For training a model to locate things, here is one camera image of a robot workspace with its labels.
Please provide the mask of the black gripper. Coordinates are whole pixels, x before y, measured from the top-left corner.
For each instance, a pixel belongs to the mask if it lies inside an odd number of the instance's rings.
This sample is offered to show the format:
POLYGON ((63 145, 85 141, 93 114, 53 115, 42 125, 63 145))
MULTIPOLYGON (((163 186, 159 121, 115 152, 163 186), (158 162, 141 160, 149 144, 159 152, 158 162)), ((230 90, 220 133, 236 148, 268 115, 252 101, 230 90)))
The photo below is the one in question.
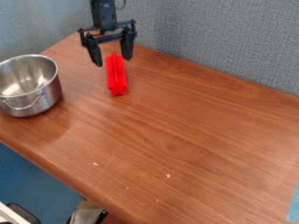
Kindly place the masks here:
POLYGON ((99 44, 121 40, 122 55, 126 60, 134 57, 134 44, 137 38, 137 21, 118 22, 113 28, 79 28, 81 43, 89 48, 89 54, 98 67, 103 66, 99 44))

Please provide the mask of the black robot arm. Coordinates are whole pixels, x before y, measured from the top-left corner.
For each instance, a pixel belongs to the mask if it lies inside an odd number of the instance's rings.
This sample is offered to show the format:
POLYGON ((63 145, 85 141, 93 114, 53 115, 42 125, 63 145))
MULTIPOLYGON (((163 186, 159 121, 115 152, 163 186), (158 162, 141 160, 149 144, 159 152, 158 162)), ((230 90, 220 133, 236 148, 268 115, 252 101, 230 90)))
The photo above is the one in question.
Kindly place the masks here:
POLYGON ((134 57, 137 39, 137 21, 118 21, 117 0, 90 0, 93 26, 79 28, 81 44, 89 50, 91 61, 98 67, 103 66, 99 45, 111 41, 121 43, 122 56, 126 60, 134 57))

